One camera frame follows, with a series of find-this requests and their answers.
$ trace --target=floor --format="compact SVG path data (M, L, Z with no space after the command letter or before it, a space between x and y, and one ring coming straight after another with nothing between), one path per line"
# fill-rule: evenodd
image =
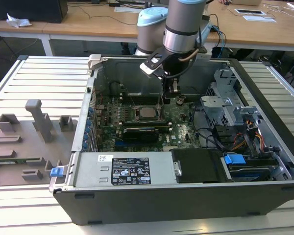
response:
M5 38L7 44L12 50L23 55L41 55L45 52L40 40L25 39L25 38ZM54 48L56 56L84 56L88 57L90 54L106 54L106 55L120 55L122 54L122 47L120 43L111 42L87 42L88 52L83 51L81 41L68 40L52 40L51 44ZM134 53L135 44L129 44L130 52ZM257 51L256 57L259 55L270 55L270 51ZM254 60L254 54L251 54L246 60ZM10 69L16 58L13 56L11 50L7 47L4 41L0 40L0 81ZM287 52L282 59L281 74L285 75L294 60L294 52Z

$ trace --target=warning label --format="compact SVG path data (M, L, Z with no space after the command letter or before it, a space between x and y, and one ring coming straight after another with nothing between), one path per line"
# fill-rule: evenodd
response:
M150 167L148 158L113 158L113 185L149 185Z

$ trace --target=light blue robot joint cap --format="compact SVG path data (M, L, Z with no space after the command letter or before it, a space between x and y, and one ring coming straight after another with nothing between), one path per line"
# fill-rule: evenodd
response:
M184 4L198 4L198 3L202 3L202 2L206 2L207 0L178 0L179 2L181 3L184 3Z
M144 27L159 23L167 18L168 9L166 7L151 7L139 13L137 26Z

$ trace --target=motherboard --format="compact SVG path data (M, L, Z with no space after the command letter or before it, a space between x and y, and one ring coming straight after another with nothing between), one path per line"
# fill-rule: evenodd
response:
M159 98L98 98L99 152L152 152L199 148L193 126L194 102L185 96L164 104Z

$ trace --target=gray plastic stand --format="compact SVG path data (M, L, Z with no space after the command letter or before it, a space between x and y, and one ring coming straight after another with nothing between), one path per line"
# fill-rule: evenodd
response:
M45 119L45 116L40 109L41 104L41 100L39 99L29 99L25 105L25 109L31 112L37 129L40 131L44 141L48 143L52 141L52 135L50 132L50 119Z
M50 121L40 107L40 100L26 104L34 123L1 115L0 186L48 184L51 169L69 163L77 121L71 116Z
M14 132L15 130L12 124L17 123L19 123L19 121L14 114L2 114L0 116L0 130L3 132Z
M61 116L59 119L61 131L72 131L74 128L71 116Z

